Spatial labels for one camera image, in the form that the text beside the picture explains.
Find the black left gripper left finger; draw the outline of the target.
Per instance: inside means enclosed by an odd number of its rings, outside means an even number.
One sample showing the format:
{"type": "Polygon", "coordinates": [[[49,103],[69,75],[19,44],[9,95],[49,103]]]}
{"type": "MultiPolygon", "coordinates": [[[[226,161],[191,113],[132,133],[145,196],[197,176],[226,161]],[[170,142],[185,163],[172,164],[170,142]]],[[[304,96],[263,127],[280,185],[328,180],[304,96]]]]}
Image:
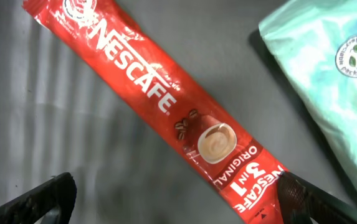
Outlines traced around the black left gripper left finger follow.
{"type": "Polygon", "coordinates": [[[77,186],[64,172],[0,206],[0,224],[68,224],[75,207],[77,186]]]}

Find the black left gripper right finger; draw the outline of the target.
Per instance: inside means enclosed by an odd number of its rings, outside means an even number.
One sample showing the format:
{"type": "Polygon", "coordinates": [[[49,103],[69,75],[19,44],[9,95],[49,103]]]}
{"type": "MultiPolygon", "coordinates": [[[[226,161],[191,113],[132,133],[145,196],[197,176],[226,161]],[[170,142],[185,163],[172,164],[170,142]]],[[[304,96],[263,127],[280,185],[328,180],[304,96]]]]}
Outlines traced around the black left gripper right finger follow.
{"type": "Polygon", "coordinates": [[[277,194],[284,224],[357,224],[357,208],[291,172],[281,173],[277,194]]]}

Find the mint green tissue pack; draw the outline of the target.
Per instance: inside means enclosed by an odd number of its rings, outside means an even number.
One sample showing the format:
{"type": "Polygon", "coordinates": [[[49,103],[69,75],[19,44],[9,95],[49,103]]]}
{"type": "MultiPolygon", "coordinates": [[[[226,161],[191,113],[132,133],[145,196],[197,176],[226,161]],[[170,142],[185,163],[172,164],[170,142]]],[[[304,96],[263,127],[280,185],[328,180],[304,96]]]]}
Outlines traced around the mint green tissue pack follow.
{"type": "Polygon", "coordinates": [[[289,0],[259,32],[357,190],[357,0],[289,0]]]}

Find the red Nescafe coffee stick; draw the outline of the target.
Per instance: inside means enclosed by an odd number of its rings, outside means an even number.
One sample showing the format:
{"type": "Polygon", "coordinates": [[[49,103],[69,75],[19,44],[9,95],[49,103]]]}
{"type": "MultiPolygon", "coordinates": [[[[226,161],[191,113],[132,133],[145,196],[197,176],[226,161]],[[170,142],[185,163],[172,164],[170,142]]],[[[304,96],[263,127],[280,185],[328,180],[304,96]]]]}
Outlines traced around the red Nescafe coffee stick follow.
{"type": "Polygon", "coordinates": [[[114,0],[24,0],[246,223],[282,223],[285,167],[114,0]]]}

